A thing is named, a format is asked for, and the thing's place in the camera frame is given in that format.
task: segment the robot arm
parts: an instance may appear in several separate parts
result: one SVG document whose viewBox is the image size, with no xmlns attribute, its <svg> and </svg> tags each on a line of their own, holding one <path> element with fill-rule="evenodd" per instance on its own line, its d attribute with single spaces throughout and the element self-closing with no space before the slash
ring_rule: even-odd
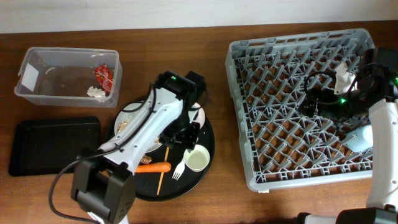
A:
<svg viewBox="0 0 398 224">
<path fill-rule="evenodd" d="M 373 180 L 367 208 L 342 211 L 336 223 L 396 223 L 398 212 L 398 52 L 376 48 L 364 53 L 347 92 L 308 91 L 299 110 L 344 120 L 369 115 L 373 130 Z M 358 89 L 352 91 L 358 82 Z"/>
<path fill-rule="evenodd" d="M 398 212 L 398 100 L 369 109 L 373 130 L 373 179 L 366 206 Z"/>
<path fill-rule="evenodd" d="M 193 149 L 200 124 L 192 122 L 193 104 L 206 90 L 203 77 L 189 72 L 159 75 L 153 90 L 132 121 L 98 150 L 117 151 L 75 167 L 72 199 L 99 223 L 127 223 L 135 199 L 134 173 L 155 139 L 169 148 Z M 109 177 L 102 171 L 108 171 Z"/>
</svg>

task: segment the gray dish rack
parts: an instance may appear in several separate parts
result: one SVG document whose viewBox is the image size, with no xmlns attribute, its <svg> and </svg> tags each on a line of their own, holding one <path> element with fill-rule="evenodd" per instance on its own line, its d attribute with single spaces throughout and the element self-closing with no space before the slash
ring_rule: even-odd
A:
<svg viewBox="0 0 398 224">
<path fill-rule="evenodd" d="M 249 189 L 268 192 L 371 177 L 373 149 L 352 152 L 333 121 L 306 118 L 297 107 L 308 74 L 346 63 L 358 72 L 360 56 L 374 48 L 364 29 L 241 40 L 229 45 L 225 67 L 239 128 Z M 333 89 L 320 75 L 308 88 Z"/>
</svg>

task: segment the white fork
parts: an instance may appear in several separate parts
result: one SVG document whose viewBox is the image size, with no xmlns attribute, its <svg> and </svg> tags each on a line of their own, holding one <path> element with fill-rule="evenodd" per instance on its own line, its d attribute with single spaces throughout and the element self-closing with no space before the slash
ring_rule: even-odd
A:
<svg viewBox="0 0 398 224">
<path fill-rule="evenodd" d="M 177 167 L 174 170 L 173 179 L 178 180 L 181 177 L 182 172 L 184 172 L 184 170 L 185 170 L 185 162 L 184 158 L 182 157 L 181 162 L 177 165 Z"/>
</svg>

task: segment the black round plate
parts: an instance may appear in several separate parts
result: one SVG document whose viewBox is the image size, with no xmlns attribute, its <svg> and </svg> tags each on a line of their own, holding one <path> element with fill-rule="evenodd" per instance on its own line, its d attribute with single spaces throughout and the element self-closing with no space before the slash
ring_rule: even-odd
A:
<svg viewBox="0 0 398 224">
<path fill-rule="evenodd" d="M 109 127 L 106 141 L 114 136 L 114 120 Z M 215 139 L 213 129 L 211 128 L 209 120 L 206 118 L 205 124 L 200 129 L 199 140 L 197 144 L 206 147 L 210 153 L 210 162 L 206 168 L 201 172 L 194 172 L 185 166 L 185 170 L 178 180 L 172 178 L 176 166 L 181 162 L 183 153 L 186 150 L 182 147 L 174 147 L 169 150 L 167 162 L 172 165 L 170 172 L 163 176 L 162 186 L 159 195 L 156 195 L 159 185 L 160 173 L 144 173 L 135 174 L 134 181 L 136 185 L 136 197 L 146 201 L 160 202 L 179 197 L 191 189 L 193 189 L 204 178 L 208 169 L 211 166 L 214 158 Z M 158 149 L 147 153 L 151 156 L 152 163 L 163 162 L 166 153 L 166 147 L 160 146 Z"/>
</svg>

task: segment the carrot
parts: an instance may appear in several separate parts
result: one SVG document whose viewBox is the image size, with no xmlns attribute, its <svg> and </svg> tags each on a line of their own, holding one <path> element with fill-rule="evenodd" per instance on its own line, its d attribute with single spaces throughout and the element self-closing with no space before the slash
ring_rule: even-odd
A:
<svg viewBox="0 0 398 224">
<path fill-rule="evenodd" d="M 136 169 L 136 172 L 168 172 L 171 169 L 172 165 L 169 162 L 157 162 L 154 164 L 139 165 Z"/>
</svg>

